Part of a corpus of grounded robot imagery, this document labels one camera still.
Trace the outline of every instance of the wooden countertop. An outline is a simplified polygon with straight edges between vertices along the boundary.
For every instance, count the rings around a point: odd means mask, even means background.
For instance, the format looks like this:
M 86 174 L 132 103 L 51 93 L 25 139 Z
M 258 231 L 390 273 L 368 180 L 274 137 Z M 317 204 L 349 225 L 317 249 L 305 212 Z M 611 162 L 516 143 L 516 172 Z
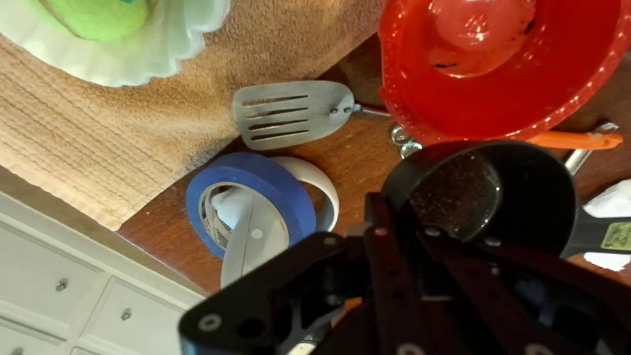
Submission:
M 325 79 L 347 83 L 364 105 L 380 105 L 376 95 L 380 83 L 378 66 L 378 42 L 372 38 L 333 68 Z M 627 143 L 617 150 L 591 154 L 575 176 L 581 200 L 595 196 L 619 180 L 631 178 L 631 60 L 562 129 L 589 131 L 601 119 L 617 123 Z M 364 194 L 378 192 L 388 172 L 400 162 L 398 149 L 388 141 L 392 127 L 386 119 L 355 115 L 339 133 L 325 141 L 278 152 L 309 160 L 329 174 L 341 200 L 337 233 L 362 221 Z M 232 143 L 226 150 L 244 150 L 244 147 Z M 193 176 L 195 172 L 157 196 L 126 221 L 118 233 L 201 289 L 215 292 L 219 289 L 220 261 L 207 253 L 189 227 L 183 210 L 185 188 Z M 631 269 L 613 275 L 589 265 L 585 267 L 631 287 Z

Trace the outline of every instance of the red bowl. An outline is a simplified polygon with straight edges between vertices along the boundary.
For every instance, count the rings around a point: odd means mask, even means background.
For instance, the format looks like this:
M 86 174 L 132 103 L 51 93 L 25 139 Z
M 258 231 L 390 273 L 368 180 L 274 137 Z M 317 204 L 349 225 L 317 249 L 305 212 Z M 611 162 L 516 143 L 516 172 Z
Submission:
M 512 42 L 518 48 L 499 66 L 461 78 L 449 70 L 475 68 L 477 54 L 471 64 L 467 58 L 461 64 L 435 62 L 435 40 L 445 34 L 445 26 L 437 28 L 431 18 L 435 3 L 463 0 L 388 0 L 378 28 L 380 97 L 394 121 L 422 145 L 526 141 L 544 133 L 575 113 L 629 48 L 631 0 L 536 0 L 528 24 L 520 20 L 522 32 L 508 34 L 512 40 L 520 36 Z M 439 46 L 439 54 L 457 62 L 453 42 Z

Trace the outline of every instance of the orange handle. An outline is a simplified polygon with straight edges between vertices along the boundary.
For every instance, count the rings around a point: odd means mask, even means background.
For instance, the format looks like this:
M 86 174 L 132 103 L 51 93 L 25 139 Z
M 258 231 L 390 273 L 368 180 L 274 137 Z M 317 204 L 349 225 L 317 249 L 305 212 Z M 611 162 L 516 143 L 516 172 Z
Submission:
M 542 133 L 528 143 L 556 150 L 613 150 L 623 143 L 617 133 Z

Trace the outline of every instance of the white cabinet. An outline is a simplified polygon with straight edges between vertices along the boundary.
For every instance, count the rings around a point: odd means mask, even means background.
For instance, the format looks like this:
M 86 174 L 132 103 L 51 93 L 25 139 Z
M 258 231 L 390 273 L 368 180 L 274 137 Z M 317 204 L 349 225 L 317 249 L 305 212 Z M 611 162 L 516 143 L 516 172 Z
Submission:
M 0 225 L 0 316 L 67 338 L 84 324 L 108 275 Z
M 55 338 L 0 320 L 2 355 L 59 355 L 61 344 Z
M 0 355 L 179 355 L 201 300 L 0 194 Z
M 179 352 L 179 318 L 181 310 L 155 300 L 132 285 L 114 281 L 96 306 L 84 338 L 108 346 L 116 354 L 171 355 Z

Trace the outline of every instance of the black pan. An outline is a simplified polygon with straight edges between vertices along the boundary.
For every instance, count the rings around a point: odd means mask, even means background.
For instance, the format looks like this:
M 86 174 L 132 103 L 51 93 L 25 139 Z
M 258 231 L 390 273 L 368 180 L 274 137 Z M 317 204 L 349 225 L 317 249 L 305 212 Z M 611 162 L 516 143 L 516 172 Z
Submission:
M 396 216 L 459 241 L 512 239 L 558 257 L 631 253 L 631 220 L 593 220 L 571 176 L 520 143 L 437 145 L 400 162 L 382 194 Z

